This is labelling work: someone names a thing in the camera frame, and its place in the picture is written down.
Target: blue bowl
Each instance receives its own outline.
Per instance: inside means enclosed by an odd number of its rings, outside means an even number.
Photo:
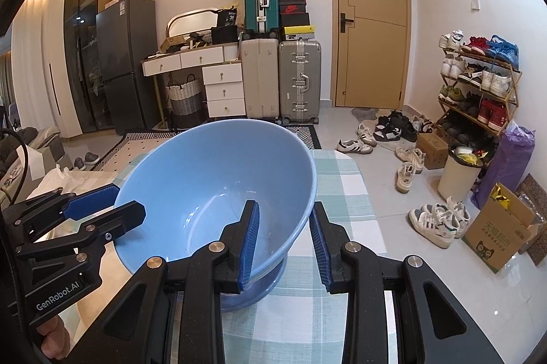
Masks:
[[[255,200],[260,229],[250,284],[241,295],[222,295],[224,311],[245,307],[277,284],[316,192],[311,152],[289,130],[251,119],[198,126],[154,149],[123,184],[115,206],[136,200],[146,218],[117,239],[116,251],[131,273],[151,256],[191,256]]]

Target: wooden door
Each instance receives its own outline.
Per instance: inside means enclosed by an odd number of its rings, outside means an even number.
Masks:
[[[408,0],[338,0],[336,106],[400,108]]]

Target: white paper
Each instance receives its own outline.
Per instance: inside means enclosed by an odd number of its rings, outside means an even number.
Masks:
[[[31,175],[31,180],[41,179],[45,176],[45,167],[44,167],[44,156],[39,151],[36,151],[34,148],[27,146],[28,151],[28,173]],[[21,160],[21,165],[25,166],[25,153],[23,152],[23,147],[17,147],[17,154],[19,160]]]

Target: gray refrigerator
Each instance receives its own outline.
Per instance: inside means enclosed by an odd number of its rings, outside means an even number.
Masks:
[[[151,78],[141,60],[158,50],[156,3],[120,0],[97,15],[102,82],[118,134],[151,129],[160,121]]]

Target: laundry basket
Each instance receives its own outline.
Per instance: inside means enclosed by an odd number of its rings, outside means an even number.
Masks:
[[[481,168],[482,161],[479,160],[479,165],[470,165],[459,159],[454,151],[449,149],[448,160],[437,191],[444,199],[452,196],[452,200],[461,202],[471,190]]]
[[[171,102],[171,120],[174,129],[187,129],[198,126],[205,121],[203,92],[201,82],[190,74],[186,83],[173,81],[170,75],[168,83],[169,101]]]

